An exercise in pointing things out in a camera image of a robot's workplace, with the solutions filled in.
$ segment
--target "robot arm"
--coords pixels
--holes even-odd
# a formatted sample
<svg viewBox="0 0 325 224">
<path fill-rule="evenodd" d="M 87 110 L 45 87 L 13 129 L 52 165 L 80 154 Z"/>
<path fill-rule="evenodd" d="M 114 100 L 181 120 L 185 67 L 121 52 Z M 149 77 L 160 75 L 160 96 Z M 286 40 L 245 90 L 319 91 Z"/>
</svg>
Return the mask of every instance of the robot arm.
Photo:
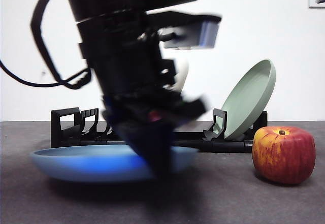
<svg viewBox="0 0 325 224">
<path fill-rule="evenodd" d="M 61 80 L 41 37 L 48 1 L 39 0 L 31 27 L 55 80 L 78 89 L 90 81 L 93 69 L 103 92 L 105 119 L 147 161 L 157 177 L 168 176 L 174 128 L 199 117 L 206 109 L 201 100 L 186 102 L 179 92 L 169 89 L 175 83 L 174 63 L 162 59 L 159 49 L 160 41 L 171 41 L 170 46 L 175 48 L 179 41 L 189 46 L 201 41 L 170 29 L 168 34 L 159 35 L 159 30 L 186 27 L 188 32 L 200 29 L 197 24 L 217 25 L 221 18 L 178 12 L 146 13 L 195 0 L 69 0 L 82 38 L 80 49 L 88 65 L 86 76 L 69 84 Z M 202 29 L 206 35 L 206 25 Z"/>
</svg>

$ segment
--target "silver metal part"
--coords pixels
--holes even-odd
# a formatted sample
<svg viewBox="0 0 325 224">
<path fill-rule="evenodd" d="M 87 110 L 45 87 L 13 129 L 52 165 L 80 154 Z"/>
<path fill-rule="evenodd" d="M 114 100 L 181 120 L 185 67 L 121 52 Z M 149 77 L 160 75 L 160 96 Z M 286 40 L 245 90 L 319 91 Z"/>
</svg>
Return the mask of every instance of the silver metal part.
<svg viewBox="0 0 325 224">
<path fill-rule="evenodd" d="M 138 41 L 145 42 L 147 40 L 147 38 L 148 38 L 147 34 L 143 33 L 138 37 Z"/>
<path fill-rule="evenodd" d="M 214 48 L 219 25 L 215 22 L 204 21 L 190 25 L 164 28 L 162 34 L 175 33 L 176 37 L 166 41 L 166 49 L 211 49 Z"/>
</svg>

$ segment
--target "red apple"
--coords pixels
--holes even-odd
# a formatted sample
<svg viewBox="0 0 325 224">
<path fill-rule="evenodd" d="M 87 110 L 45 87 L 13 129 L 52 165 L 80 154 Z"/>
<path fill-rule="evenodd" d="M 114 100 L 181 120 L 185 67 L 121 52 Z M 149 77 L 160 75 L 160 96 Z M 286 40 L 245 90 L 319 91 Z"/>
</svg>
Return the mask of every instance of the red apple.
<svg viewBox="0 0 325 224">
<path fill-rule="evenodd" d="M 297 127 L 263 127 L 254 136 L 252 158 L 255 168 L 267 179 L 298 184 L 314 170 L 314 138 Z"/>
</svg>

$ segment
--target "black cable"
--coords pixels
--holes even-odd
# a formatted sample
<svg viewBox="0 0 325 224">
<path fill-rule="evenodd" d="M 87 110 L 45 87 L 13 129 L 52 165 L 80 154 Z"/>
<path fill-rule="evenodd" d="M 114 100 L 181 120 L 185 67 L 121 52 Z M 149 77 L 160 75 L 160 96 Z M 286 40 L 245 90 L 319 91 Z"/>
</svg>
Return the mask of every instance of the black cable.
<svg viewBox="0 0 325 224">
<path fill-rule="evenodd" d="M 39 52 L 41 53 L 47 67 L 51 71 L 51 74 L 53 75 L 53 77 L 57 81 L 57 83 L 40 84 L 40 83 L 31 83 L 31 82 L 25 81 L 25 80 L 19 78 L 18 76 L 16 76 L 15 74 L 13 74 L 12 72 L 10 72 L 6 68 L 6 66 L 2 63 L 1 60 L 0 60 L 0 67 L 10 77 L 12 77 L 16 81 L 18 81 L 18 82 L 20 82 L 22 84 L 25 84 L 27 86 L 48 88 L 48 87 L 56 87 L 56 86 L 64 85 L 65 87 L 70 88 L 70 89 L 79 89 L 79 88 L 81 88 L 83 85 L 87 84 L 91 80 L 91 70 L 90 70 L 90 68 L 85 68 L 84 70 L 81 70 L 80 72 L 76 73 L 75 75 L 71 76 L 70 78 L 68 78 L 66 80 L 62 80 L 60 74 L 56 71 L 56 68 L 55 68 L 55 66 L 54 66 L 54 64 L 52 62 L 50 54 L 48 53 L 48 51 L 46 49 L 46 46 L 45 46 L 45 44 L 43 42 L 42 31 L 41 31 L 41 23 L 42 23 L 45 8 L 46 8 L 49 1 L 50 0 L 39 0 L 38 1 L 37 5 L 35 7 L 35 10 L 34 10 L 33 16 L 32 16 L 30 26 L 31 26 L 31 29 L 32 29 L 32 33 L 33 33 L 34 40 L 35 40 L 35 43 L 37 45 L 37 48 L 38 48 Z M 79 75 L 81 75 L 81 74 L 83 74 L 85 72 L 87 73 L 85 75 L 85 77 L 81 78 L 76 84 L 69 84 L 68 83 L 71 80 L 75 79 L 76 77 L 78 77 Z"/>
<path fill-rule="evenodd" d="M 38 88 L 50 88 L 50 87 L 57 87 L 60 86 L 62 84 L 60 83 L 32 83 L 32 82 L 28 82 L 25 81 L 21 78 L 19 78 L 18 76 L 16 76 L 15 74 L 13 74 L 12 72 L 10 72 L 6 66 L 2 63 L 2 61 L 0 60 L 0 67 L 4 70 L 5 73 L 7 73 L 10 77 L 12 77 L 13 79 L 15 79 L 16 81 L 27 85 L 27 86 L 31 86 L 31 87 L 38 87 Z M 70 78 L 68 78 L 67 80 L 64 80 L 65 82 L 70 82 L 71 80 L 75 79 L 76 77 L 78 77 L 80 74 L 87 72 L 88 68 L 76 73 L 75 75 L 71 76 Z"/>
<path fill-rule="evenodd" d="M 45 12 L 45 8 L 47 4 L 49 3 L 50 0 L 39 0 L 37 2 L 37 5 L 35 7 L 34 13 L 32 15 L 32 20 L 30 23 L 31 31 L 34 37 L 34 41 L 37 45 L 37 48 L 39 52 L 42 55 L 43 60 L 45 61 L 48 69 L 50 70 L 51 74 L 53 75 L 54 79 L 60 84 L 64 85 L 67 88 L 70 89 L 79 89 L 83 85 L 87 84 L 91 80 L 91 72 L 90 69 L 87 68 L 85 71 L 87 74 L 85 77 L 81 78 L 76 84 L 69 84 L 67 80 L 62 80 L 60 74 L 57 72 L 53 61 L 51 59 L 51 56 L 44 44 L 43 38 L 42 38 L 42 31 L 41 31 L 41 24 L 42 24 L 42 19 L 43 15 Z"/>
</svg>

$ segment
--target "white wall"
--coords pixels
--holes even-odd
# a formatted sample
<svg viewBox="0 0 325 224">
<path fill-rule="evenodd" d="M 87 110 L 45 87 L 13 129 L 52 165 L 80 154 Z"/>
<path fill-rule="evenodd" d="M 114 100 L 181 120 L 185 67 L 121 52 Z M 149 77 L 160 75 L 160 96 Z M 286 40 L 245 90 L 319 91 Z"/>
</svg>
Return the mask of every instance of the white wall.
<svg viewBox="0 0 325 224">
<path fill-rule="evenodd" d="M 37 0 L 1 2 L 2 61 L 26 80 L 52 82 L 29 29 Z M 269 119 L 325 120 L 325 9 L 310 10 L 308 0 L 199 0 L 172 9 L 223 16 L 215 49 L 163 51 L 190 62 L 185 94 L 205 94 L 211 106 L 221 108 L 240 78 L 269 58 L 277 69 Z M 43 35 L 63 77 L 85 66 L 67 0 L 51 0 Z M 79 91 L 31 88 L 1 71 L 1 121 L 49 120 L 51 110 L 68 107 L 102 108 L 96 80 Z M 211 113 L 200 119 L 210 120 Z"/>
</svg>

